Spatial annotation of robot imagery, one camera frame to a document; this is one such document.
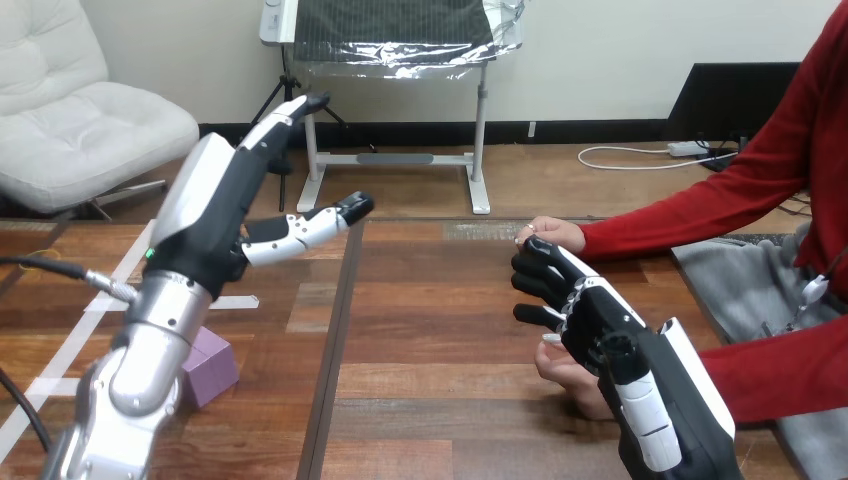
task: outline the tripod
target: tripod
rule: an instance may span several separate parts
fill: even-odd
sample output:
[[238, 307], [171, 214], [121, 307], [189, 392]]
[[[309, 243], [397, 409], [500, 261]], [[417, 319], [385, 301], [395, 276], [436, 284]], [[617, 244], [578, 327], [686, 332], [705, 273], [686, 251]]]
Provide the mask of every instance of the tripod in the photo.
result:
[[[262, 108], [259, 109], [259, 112], [256, 113], [256, 116], [253, 117], [253, 120], [250, 121], [250, 128], [256, 126], [259, 123], [259, 120], [262, 118], [262, 115], [265, 113], [265, 110], [268, 109], [268, 106], [271, 105], [271, 102], [274, 101], [274, 98], [277, 97], [277, 94], [280, 93], [280, 90], [285, 89], [283, 91], [283, 101], [290, 102], [294, 100], [294, 89], [301, 88], [302, 85], [300, 82], [292, 75], [289, 70], [288, 62], [286, 62], [286, 47], [284, 45], [280, 45], [280, 53], [283, 57], [283, 74], [280, 75], [280, 81], [277, 82], [277, 86], [274, 87], [274, 90], [271, 92], [271, 95], [268, 96], [268, 99], [265, 100], [265, 103], [262, 104]], [[342, 127], [342, 132], [352, 132], [350, 125], [344, 121], [342, 117], [340, 117], [336, 112], [334, 112], [330, 107], [325, 106], [323, 109], [327, 112], [328, 115], [333, 117], [333, 120], [338, 122], [339, 126]], [[372, 153], [377, 153], [377, 147], [375, 147], [371, 142], [364, 140], [361, 136], [356, 134], [357, 141], [362, 144], [368, 145], [368, 148], [371, 149]], [[289, 175], [292, 172], [291, 164], [286, 158], [286, 152], [283, 152], [279, 158], [275, 159], [268, 166], [268, 171], [275, 175], [280, 176], [280, 211], [282, 212], [285, 208], [286, 203], [286, 175]]]

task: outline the white cable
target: white cable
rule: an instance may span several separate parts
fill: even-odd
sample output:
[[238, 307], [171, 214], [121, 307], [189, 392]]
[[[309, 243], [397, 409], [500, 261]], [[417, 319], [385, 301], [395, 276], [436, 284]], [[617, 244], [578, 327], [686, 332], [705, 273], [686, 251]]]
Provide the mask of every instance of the white cable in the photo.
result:
[[594, 163], [589, 163], [586, 160], [583, 160], [583, 154], [587, 152], [591, 152], [593, 150], [620, 150], [624, 152], [636, 152], [636, 153], [668, 153], [668, 150], [641, 150], [638, 148], [627, 148], [627, 147], [591, 147], [583, 150], [582, 152], [577, 154], [577, 160], [580, 161], [583, 165], [586, 165], [589, 168], [597, 168], [598, 170], [666, 170], [669, 168], [678, 168], [678, 167], [686, 167], [689, 165], [695, 165], [698, 163], [711, 162], [713, 160], [721, 160], [724, 158], [730, 158], [736, 155], [736, 153], [728, 153], [727, 155], [721, 155], [718, 157], [712, 158], [704, 158], [701, 160], [692, 160], [689, 162], [675, 163], [672, 165], [660, 165], [656, 167], [620, 167], [615, 165], [596, 165]]

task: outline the gray cloth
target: gray cloth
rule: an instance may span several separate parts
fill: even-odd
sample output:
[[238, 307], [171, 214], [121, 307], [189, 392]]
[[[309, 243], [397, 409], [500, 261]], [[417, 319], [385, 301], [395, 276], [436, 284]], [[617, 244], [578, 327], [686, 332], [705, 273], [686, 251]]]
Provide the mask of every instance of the gray cloth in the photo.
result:
[[[801, 291], [815, 272], [793, 262], [809, 225], [778, 247], [712, 240], [673, 250], [692, 288], [731, 343], [782, 334], [801, 303]], [[833, 295], [810, 306], [795, 321], [809, 328], [848, 313]], [[848, 408], [778, 420], [778, 427], [805, 473], [813, 480], [848, 477]]]

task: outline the robotic arm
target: robotic arm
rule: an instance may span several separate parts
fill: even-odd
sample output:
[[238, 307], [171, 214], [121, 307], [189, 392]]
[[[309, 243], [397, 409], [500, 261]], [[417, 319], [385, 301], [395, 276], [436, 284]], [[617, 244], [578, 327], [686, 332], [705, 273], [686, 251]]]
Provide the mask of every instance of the robotic arm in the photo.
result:
[[242, 223], [290, 127], [329, 101], [301, 96], [279, 106], [238, 148], [210, 134], [194, 147], [156, 219], [138, 291], [102, 274], [86, 280], [129, 303], [111, 351], [80, 381], [75, 421], [54, 444], [43, 479], [147, 476], [157, 432], [181, 394], [181, 366], [209, 305], [248, 265], [267, 265], [320, 245], [367, 215], [370, 197], [249, 225]]
[[546, 341], [599, 376], [634, 479], [742, 478], [733, 419], [676, 318], [652, 331], [605, 278], [536, 236], [512, 266], [513, 286], [548, 304], [517, 305], [516, 319], [556, 332]]

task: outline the black monitor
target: black monitor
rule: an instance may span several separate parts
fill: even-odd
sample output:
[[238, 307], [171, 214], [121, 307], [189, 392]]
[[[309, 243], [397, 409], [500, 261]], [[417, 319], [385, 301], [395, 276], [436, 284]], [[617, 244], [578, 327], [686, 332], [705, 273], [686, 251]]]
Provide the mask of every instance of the black monitor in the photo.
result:
[[[694, 64], [668, 117], [663, 138], [728, 140], [744, 147], [774, 113], [799, 65], [797, 62]], [[705, 166], [712, 170], [722, 168]]]

